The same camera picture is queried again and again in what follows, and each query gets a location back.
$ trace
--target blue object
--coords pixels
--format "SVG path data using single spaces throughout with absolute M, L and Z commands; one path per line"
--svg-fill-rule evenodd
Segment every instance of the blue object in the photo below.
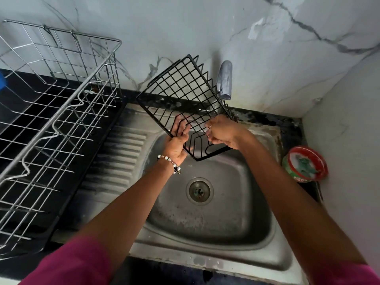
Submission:
M 7 85 L 7 81 L 5 80 L 4 76 L 0 72 L 0 90 L 4 88 Z

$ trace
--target dish drying rack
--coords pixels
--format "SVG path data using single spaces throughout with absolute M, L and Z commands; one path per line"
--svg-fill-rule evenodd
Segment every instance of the dish drying rack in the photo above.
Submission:
M 195 160 L 201 161 L 230 148 L 225 144 L 214 145 L 206 136 L 206 122 L 218 114 L 224 114 L 237 122 L 224 100 L 216 93 L 216 86 L 209 72 L 202 72 L 203 64 L 197 65 L 199 56 L 174 62 L 149 82 L 136 100 L 139 105 L 173 137 L 170 117 L 183 115 L 181 122 L 191 126 L 189 139 L 183 149 Z
M 4 21 L 0 259 L 41 251 L 125 107 L 121 41 Z

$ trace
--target pink sleeve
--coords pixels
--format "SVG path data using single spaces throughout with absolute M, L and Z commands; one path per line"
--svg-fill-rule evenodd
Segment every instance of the pink sleeve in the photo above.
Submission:
M 380 279 L 371 267 L 354 263 L 326 266 L 312 279 L 314 285 L 380 285 Z
M 106 285 L 110 279 L 110 260 L 103 246 L 78 237 L 42 259 L 20 285 Z

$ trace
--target bracelet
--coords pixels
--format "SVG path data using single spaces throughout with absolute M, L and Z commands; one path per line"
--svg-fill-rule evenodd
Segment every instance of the bracelet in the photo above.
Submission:
M 164 156 L 164 155 L 158 155 L 157 156 L 157 160 L 159 160 L 161 158 L 165 159 L 165 160 L 168 160 L 170 163 L 173 164 L 173 167 L 174 167 L 173 174 L 178 173 L 179 175 L 181 175 L 181 167 L 179 167 L 176 163 L 174 163 L 171 158 L 169 158 L 168 156 Z

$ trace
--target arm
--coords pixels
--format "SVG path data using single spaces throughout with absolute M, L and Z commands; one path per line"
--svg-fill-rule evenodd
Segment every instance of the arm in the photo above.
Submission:
M 188 139 L 190 126 L 185 120 L 176 118 L 172 134 L 166 139 L 164 156 L 180 165 L 187 156 L 183 144 Z M 81 229 L 76 236 L 91 236 L 106 248 L 111 259 L 113 272 L 129 253 L 138 233 L 152 209 L 159 193 L 173 175 L 172 164 L 159 161 L 138 182 L 122 193 L 102 212 Z
M 213 143 L 226 143 L 244 155 L 289 245 L 311 278 L 320 266 L 366 261 L 351 240 L 242 125 L 225 116 L 208 122 Z

